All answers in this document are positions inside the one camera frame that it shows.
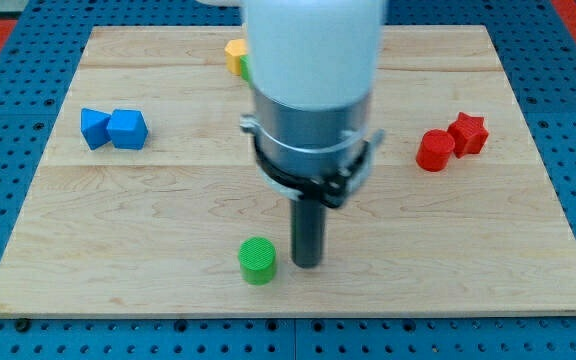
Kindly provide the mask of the green block behind arm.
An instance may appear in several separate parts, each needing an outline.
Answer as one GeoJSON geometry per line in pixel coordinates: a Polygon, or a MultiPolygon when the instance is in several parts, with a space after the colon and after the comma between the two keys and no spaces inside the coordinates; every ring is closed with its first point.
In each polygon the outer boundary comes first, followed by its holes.
{"type": "Polygon", "coordinates": [[[246,81],[247,83],[252,82],[252,76],[249,69],[249,59],[247,55],[243,55],[240,58],[240,70],[241,70],[241,78],[246,81]]]}

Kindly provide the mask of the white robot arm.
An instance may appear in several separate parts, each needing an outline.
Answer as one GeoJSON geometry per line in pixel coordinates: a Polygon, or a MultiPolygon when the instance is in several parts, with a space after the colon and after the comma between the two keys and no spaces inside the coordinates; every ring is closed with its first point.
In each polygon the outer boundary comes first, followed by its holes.
{"type": "Polygon", "coordinates": [[[241,127],[284,196],[338,208],[370,172],[383,0],[245,0],[255,110],[241,127]]]}

